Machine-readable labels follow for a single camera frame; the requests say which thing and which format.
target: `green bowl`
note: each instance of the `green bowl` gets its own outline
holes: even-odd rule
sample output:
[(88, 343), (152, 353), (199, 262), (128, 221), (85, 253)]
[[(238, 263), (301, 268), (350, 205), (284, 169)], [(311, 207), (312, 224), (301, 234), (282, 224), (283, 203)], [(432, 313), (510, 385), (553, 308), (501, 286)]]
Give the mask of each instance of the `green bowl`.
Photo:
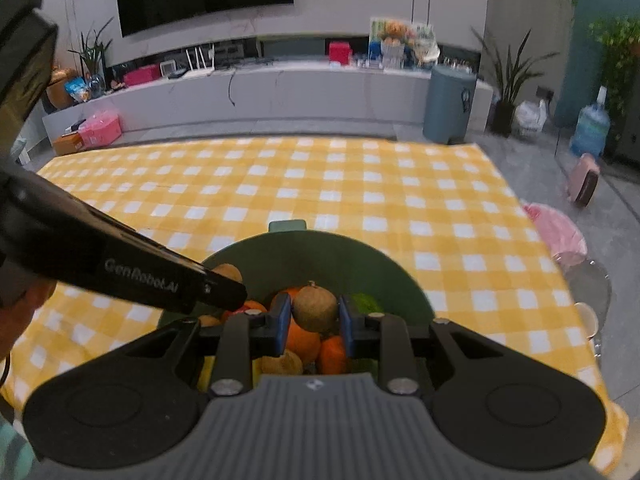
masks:
[[(279, 291), (313, 281), (336, 296), (367, 294), (410, 325), (429, 324), (434, 317), (420, 286), (391, 258), (352, 238), (307, 230), (302, 220), (272, 222), (268, 233), (236, 242), (203, 262), (207, 269), (219, 264), (236, 266), (249, 299), (266, 307)], [(191, 316), (202, 314), (220, 311), (197, 304)], [(159, 326), (181, 317), (165, 312)]]

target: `blue water bottle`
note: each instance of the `blue water bottle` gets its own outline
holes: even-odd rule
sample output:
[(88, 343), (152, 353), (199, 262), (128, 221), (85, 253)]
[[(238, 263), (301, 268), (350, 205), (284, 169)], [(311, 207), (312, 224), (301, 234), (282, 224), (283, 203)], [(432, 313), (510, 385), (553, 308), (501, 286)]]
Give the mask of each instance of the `blue water bottle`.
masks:
[(581, 110), (575, 134), (569, 143), (569, 147), (575, 155), (581, 156), (583, 153), (591, 153), (595, 158), (598, 158), (602, 154), (611, 126), (609, 115), (604, 109), (606, 98), (607, 89), (601, 86), (595, 104)]

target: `blue trash bin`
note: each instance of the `blue trash bin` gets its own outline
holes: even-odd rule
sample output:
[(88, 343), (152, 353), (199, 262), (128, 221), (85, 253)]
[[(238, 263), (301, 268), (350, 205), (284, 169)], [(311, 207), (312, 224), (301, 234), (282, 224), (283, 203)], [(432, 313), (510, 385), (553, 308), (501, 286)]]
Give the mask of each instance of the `blue trash bin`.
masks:
[(424, 113), (423, 135), (433, 142), (447, 144), (462, 140), (476, 93), (475, 74), (436, 65), (431, 71)]

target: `metal bolt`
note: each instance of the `metal bolt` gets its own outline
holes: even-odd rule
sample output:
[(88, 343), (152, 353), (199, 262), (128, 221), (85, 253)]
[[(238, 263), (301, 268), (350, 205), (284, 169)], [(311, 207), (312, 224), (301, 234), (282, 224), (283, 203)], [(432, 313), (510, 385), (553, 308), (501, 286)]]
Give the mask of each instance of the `metal bolt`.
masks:
[(413, 395), (418, 391), (418, 383), (408, 377), (396, 377), (391, 379), (386, 387), (396, 395)]
[(211, 385), (213, 392), (220, 397), (230, 397), (242, 391), (242, 383), (235, 379), (219, 379)]

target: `tablecloth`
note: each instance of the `tablecloth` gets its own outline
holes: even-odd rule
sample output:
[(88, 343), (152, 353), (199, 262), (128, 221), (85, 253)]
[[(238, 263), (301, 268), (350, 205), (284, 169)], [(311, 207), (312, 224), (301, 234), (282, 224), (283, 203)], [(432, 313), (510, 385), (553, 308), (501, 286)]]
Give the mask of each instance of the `tablecloth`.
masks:
[[(612, 403), (558, 268), (489, 158), (475, 145), (256, 137), (68, 155), (40, 174), (195, 260), (305, 219), (395, 259), (441, 317), (583, 380), (607, 427), (592, 463), (622, 452)], [(160, 311), (60, 284), (18, 340), (2, 394), (17, 409), (39, 384), (153, 330)]]

